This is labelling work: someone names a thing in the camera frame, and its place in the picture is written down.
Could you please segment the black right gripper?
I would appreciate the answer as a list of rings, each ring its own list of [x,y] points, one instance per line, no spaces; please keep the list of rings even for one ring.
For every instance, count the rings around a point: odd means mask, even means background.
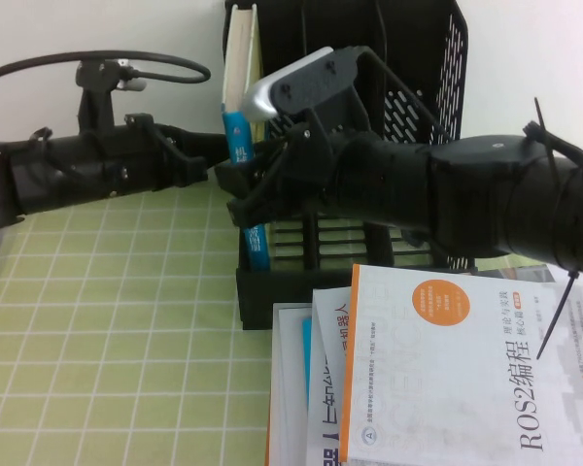
[[[256,143],[253,166],[269,168],[280,156],[280,186],[262,182],[248,189],[228,183],[225,191],[232,199],[227,209],[233,224],[251,228],[305,214],[373,221],[369,172],[374,148],[372,131],[332,132],[308,123],[293,126],[286,137]]]

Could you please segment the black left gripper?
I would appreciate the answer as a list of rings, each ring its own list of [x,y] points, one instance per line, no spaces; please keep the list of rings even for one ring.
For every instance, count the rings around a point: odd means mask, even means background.
[[[149,114],[125,117],[114,175],[120,194],[188,187],[208,180],[208,163],[230,160],[227,138],[220,133],[191,132],[156,123]],[[228,194],[249,194],[254,187],[252,164],[215,167],[218,186]]]

